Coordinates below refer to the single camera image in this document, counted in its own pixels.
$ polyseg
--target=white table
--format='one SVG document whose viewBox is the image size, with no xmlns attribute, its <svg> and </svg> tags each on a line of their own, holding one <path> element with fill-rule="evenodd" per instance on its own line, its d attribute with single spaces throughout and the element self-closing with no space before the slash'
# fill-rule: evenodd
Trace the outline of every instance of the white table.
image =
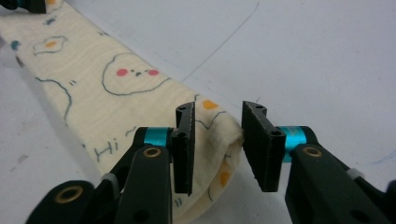
<svg viewBox="0 0 396 224">
<path fill-rule="evenodd" d="M 275 125 L 310 126 L 379 189 L 396 179 L 396 2 L 68 2 L 237 119 L 243 100 L 258 102 Z M 23 223 L 54 186 L 100 176 L 33 76 L 1 46 L 0 217 Z M 193 223 L 290 223 L 289 169 L 278 193 L 261 193 L 242 154 L 230 186 Z"/>
</svg>

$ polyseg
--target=orange spot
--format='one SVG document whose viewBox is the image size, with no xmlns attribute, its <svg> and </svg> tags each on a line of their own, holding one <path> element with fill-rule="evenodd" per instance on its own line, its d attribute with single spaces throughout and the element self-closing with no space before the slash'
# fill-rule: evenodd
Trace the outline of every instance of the orange spot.
<svg viewBox="0 0 396 224">
<path fill-rule="evenodd" d="M 205 109 L 214 109 L 217 108 L 218 105 L 216 105 L 215 103 L 211 102 L 210 100 L 205 100 L 204 101 L 204 108 Z"/>
<path fill-rule="evenodd" d="M 46 0 L 48 5 L 53 5 L 56 3 L 56 0 Z"/>
<path fill-rule="evenodd" d="M 230 179 L 230 176 L 231 176 L 231 174 L 228 173 L 228 172 L 221 173 L 221 175 L 220 175 L 220 184 L 221 184 L 221 186 L 223 188 L 227 185 L 228 180 Z"/>
<path fill-rule="evenodd" d="M 55 42 L 55 41 L 50 41 L 50 42 L 48 42 L 45 46 L 46 46 L 47 48 L 50 48 L 50 47 L 53 47 L 54 45 L 56 45 L 56 42 Z"/>
</svg>

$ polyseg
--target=black clamp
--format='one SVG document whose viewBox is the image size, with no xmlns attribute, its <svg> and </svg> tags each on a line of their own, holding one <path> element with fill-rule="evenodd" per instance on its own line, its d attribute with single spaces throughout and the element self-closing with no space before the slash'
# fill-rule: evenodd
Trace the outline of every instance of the black clamp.
<svg viewBox="0 0 396 224">
<path fill-rule="evenodd" d="M 139 128 L 134 142 L 95 189 L 68 181 L 52 189 L 26 223 L 172 223 L 170 163 L 176 193 L 192 193 L 194 103 L 177 108 L 177 127 Z"/>
<path fill-rule="evenodd" d="M 396 180 L 384 193 L 361 176 L 351 177 L 310 128 L 274 127 L 266 111 L 243 103 L 244 150 L 264 192 L 277 191 L 282 161 L 291 156 L 285 200 L 293 223 L 396 223 Z"/>
<path fill-rule="evenodd" d="M 9 10 L 21 7 L 30 13 L 43 14 L 47 12 L 45 0 L 0 0 L 0 5 Z"/>
</svg>

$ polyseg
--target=cream fabric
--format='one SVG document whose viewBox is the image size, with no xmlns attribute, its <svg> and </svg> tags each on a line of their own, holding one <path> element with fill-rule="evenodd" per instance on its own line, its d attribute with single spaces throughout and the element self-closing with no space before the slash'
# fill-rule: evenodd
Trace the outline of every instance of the cream fabric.
<svg viewBox="0 0 396 224">
<path fill-rule="evenodd" d="M 132 144 L 134 131 L 174 127 L 175 108 L 196 103 L 193 194 L 173 195 L 174 221 L 189 222 L 223 192 L 238 164 L 241 129 L 221 107 L 162 74 L 66 2 L 48 14 L 0 17 L 0 36 L 42 83 L 64 124 L 102 173 Z"/>
</svg>

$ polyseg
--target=cartoon egg print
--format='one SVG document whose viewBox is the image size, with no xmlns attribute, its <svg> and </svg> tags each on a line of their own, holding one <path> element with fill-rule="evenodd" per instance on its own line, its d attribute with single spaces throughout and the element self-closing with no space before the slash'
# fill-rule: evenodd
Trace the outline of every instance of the cartoon egg print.
<svg viewBox="0 0 396 224">
<path fill-rule="evenodd" d="M 103 72 L 102 84 L 114 95 L 155 91 L 169 80 L 132 53 L 116 55 Z"/>
<path fill-rule="evenodd" d="M 47 13 L 51 13 L 56 11 L 64 5 L 64 1 L 62 0 L 46 0 L 46 10 Z"/>
<path fill-rule="evenodd" d="M 33 45 L 33 53 L 34 55 L 38 55 L 59 52 L 64 48 L 64 42 L 66 41 L 67 38 L 64 36 L 52 36 L 38 44 Z"/>
</svg>

